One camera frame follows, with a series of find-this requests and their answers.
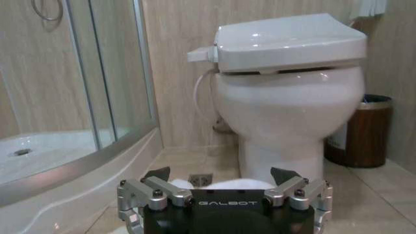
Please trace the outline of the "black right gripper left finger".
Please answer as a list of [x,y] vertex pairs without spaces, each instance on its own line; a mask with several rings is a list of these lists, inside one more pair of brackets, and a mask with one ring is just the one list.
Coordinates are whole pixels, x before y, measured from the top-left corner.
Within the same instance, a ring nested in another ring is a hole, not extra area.
[[168,203],[188,208],[192,206],[192,192],[168,183],[171,168],[151,170],[139,179],[122,180],[118,187],[118,213],[126,222],[130,234],[144,233],[143,215],[146,207],[152,211],[163,211]]

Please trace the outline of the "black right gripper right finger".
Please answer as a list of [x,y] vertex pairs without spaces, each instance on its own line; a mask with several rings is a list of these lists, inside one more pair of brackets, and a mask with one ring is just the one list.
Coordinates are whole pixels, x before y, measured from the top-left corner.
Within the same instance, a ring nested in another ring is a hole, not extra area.
[[332,218],[334,187],[326,180],[310,181],[295,171],[271,168],[276,187],[264,191],[264,198],[272,207],[286,204],[295,211],[314,208],[314,232],[323,233],[326,223]]

